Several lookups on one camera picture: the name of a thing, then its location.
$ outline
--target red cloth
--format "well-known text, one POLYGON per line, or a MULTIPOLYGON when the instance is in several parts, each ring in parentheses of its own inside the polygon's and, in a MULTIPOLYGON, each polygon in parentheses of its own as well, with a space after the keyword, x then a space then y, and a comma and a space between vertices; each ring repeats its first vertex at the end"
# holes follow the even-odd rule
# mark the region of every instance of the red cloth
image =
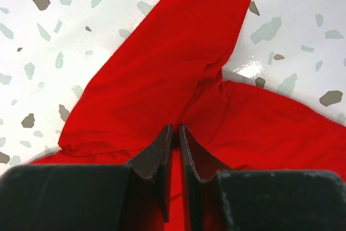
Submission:
MULTIPOLYGON (((62 150, 35 163, 124 163, 166 124, 183 123, 232 168, 330 169, 345 179, 345 127, 278 94, 222 82, 249 3, 161 0, 89 82, 62 150)), ((176 155, 167 230, 183 230, 176 155)))

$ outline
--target red garment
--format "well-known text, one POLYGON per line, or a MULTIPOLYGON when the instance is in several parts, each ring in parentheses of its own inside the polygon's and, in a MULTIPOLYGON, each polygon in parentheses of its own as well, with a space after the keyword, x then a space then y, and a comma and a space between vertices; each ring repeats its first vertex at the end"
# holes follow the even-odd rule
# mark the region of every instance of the red garment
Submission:
MULTIPOLYGON (((222 82, 249 3, 161 0, 89 82, 62 150, 35 163, 124 163, 173 123, 234 169, 330 169, 345 179, 345 127, 278 94, 222 82)), ((168 230, 183 230, 176 155, 168 230)))

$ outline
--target red fabric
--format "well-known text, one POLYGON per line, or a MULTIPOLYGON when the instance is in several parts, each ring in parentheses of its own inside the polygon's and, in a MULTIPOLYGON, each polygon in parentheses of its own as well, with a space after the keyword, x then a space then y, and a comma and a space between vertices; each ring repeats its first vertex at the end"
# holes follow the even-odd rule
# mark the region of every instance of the red fabric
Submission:
MULTIPOLYGON (((161 0, 86 87, 57 154, 35 163, 124 163, 169 123, 232 168, 330 169, 346 128, 266 90, 222 82, 250 0, 161 0)), ((174 154, 171 223, 183 230, 174 154)))

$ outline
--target speckled tabletop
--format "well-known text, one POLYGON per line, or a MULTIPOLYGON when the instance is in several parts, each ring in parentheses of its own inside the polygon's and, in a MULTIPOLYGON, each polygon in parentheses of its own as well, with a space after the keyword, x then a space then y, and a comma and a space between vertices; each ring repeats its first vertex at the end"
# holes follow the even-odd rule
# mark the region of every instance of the speckled tabletop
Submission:
MULTIPOLYGON (((0 0, 0 174, 57 151, 88 81, 158 1, 0 0)), ((345 0, 252 0, 225 80, 345 124, 345 18, 345 0)))

